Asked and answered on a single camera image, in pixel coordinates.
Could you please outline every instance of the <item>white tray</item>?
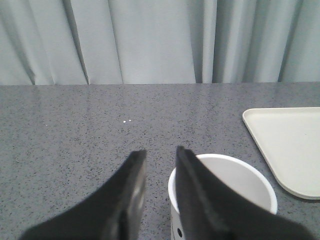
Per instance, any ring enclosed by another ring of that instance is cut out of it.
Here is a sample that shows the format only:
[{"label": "white tray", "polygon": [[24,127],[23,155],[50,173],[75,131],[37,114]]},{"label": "white tray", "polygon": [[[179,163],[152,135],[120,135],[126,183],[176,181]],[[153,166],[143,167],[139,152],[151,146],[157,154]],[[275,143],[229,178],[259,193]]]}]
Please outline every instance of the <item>white tray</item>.
[{"label": "white tray", "polygon": [[242,118],[278,183],[320,199],[320,107],[252,108]]}]

